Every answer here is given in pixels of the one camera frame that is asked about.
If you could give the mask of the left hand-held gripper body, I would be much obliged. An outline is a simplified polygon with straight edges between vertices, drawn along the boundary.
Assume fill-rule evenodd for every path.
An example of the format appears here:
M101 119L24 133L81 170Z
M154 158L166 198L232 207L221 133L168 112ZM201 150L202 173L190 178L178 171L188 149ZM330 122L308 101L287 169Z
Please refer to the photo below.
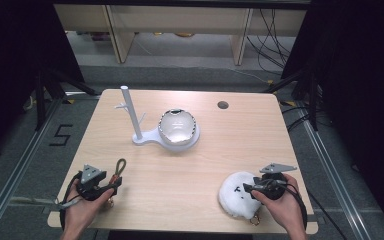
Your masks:
M106 189L99 183L106 178L107 172L85 164L81 172L80 182L76 186L77 192L82 198L94 201L99 198Z

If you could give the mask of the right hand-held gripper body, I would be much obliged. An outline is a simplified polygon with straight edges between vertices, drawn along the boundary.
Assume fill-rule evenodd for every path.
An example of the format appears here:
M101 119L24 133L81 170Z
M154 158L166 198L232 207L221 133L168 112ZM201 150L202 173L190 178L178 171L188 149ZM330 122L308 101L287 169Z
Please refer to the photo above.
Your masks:
M254 177L253 188L263 193L270 200L277 200L283 196L287 185L284 172L296 170L296 166L270 163L259 170L261 177Z

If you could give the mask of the green lanyard keychain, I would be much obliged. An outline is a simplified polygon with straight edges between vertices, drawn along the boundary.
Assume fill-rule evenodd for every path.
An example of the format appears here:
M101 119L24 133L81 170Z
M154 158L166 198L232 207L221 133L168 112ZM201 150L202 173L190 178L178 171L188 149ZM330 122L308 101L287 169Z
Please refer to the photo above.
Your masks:
M124 171L125 167L127 165L127 161L124 159L124 158L121 158L117 161L116 163L116 168L115 168L115 172L114 174L112 175L112 177L110 178L110 181L109 181L109 184L110 185L114 185L113 184L113 181L119 177L122 177L121 174L122 172ZM110 209L114 206L114 201L113 201L113 197L110 197L108 200L107 200L107 203L105 204L105 208L106 209Z

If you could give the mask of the white plush keychain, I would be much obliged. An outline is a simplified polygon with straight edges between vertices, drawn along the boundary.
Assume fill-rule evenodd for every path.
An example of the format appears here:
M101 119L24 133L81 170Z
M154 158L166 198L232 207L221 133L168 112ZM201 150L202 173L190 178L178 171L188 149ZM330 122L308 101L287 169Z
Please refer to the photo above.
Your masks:
M218 201L224 211L232 217L244 218L253 225L259 224L258 211L261 203L245 191L244 185L254 185L254 175L249 172L230 174L222 183Z

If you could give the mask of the white hook stand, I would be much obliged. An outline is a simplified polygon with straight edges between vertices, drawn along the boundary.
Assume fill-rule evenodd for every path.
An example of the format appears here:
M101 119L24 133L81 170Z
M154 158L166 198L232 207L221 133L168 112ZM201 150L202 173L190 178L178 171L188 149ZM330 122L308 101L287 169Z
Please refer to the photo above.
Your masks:
M115 109L124 109L129 114L133 129L134 129L134 134L132 135L132 142L135 145L142 146L149 143L156 143L168 151L183 152L192 148L198 142L200 137L200 126L198 125L197 121L196 121L196 133L192 138L192 140L185 145L174 146L164 142L159 135L158 125L150 131L142 131L140 128L140 123L145 117L145 114L142 115L141 119L138 119L135 108L134 108L133 100L131 98L129 87L122 85L120 87L120 90L124 98L124 102L115 106Z

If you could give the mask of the white shell-shaped dish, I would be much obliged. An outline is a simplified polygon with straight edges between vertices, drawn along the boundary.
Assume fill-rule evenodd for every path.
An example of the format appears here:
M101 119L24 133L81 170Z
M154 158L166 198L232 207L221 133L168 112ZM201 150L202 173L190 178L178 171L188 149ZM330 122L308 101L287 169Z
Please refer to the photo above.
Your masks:
M196 120L183 109L170 109L160 118L159 135L169 145L185 145L196 133Z

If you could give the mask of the person's right hand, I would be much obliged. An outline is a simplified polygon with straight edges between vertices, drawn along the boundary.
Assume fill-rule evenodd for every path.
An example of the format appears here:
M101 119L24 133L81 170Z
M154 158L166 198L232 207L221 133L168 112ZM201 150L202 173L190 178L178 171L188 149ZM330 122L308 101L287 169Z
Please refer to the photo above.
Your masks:
M252 194L266 206L273 219L288 232L306 232L302 211L296 198L299 194L297 180L288 174L287 190L277 200L270 200L263 193L253 191Z

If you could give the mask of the person's left hand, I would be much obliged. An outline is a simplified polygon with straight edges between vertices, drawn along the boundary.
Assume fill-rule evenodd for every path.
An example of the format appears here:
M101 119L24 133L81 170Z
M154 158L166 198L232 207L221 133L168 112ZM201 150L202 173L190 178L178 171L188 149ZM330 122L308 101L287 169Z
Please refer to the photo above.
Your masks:
M68 199L75 198L77 203L66 210L63 232L76 231L83 233L110 198L109 193L106 193L94 201L84 200L76 190L78 182L79 180L75 179L70 187Z

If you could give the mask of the black metal stand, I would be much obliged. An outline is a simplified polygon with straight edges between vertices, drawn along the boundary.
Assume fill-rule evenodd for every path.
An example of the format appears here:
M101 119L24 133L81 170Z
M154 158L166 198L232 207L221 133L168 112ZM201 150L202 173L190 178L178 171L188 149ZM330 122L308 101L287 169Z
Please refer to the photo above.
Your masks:
M274 93L281 88L295 82L296 85L292 90L291 96L294 100L308 99L309 105L309 121L314 131L318 130L316 123L317 108L317 78L314 73L308 69L301 69L290 76L281 79L277 84L270 86L264 90L264 93Z
M85 83L71 78L67 74L55 69L42 69L35 77L35 93L36 93L36 109L37 124L36 129L39 130L46 120L45 108L45 92L48 92L52 99L62 100L67 94L63 90L60 81L66 82L71 86L85 92L91 96L98 96L98 92Z

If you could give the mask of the black curtain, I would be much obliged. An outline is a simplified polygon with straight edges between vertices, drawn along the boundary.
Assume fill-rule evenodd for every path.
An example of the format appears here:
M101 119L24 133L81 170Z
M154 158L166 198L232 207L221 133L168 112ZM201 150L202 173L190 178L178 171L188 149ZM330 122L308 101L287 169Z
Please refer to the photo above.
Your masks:
M0 141L39 75L84 80L51 0L0 0Z
M304 0L284 70L317 61L323 101L384 213L384 0Z

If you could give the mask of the aluminium floor rail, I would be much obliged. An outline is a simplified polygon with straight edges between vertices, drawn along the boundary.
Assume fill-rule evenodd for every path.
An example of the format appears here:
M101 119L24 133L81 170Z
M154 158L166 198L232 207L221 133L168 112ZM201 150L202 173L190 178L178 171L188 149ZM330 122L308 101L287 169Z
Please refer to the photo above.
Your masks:
M371 240L371 236L365 226L363 218L354 204L349 192L347 191L340 175L334 166L334 163L319 135L313 128L310 120L305 120L303 125L306 132L315 148L321 165L327 175L327 178L333 188L333 191L339 201L339 204L344 211L344 214L350 224L350 227L357 240Z
M61 104L62 99L53 100L49 104L48 109L45 111L44 122L37 130L34 131L27 146L24 148L22 155L18 158L17 164L8 175L5 185L0 191L0 220L10 202L11 197L13 196L13 193L18 188L25 172L27 171L34 154L37 152L37 149L48 130L51 119Z

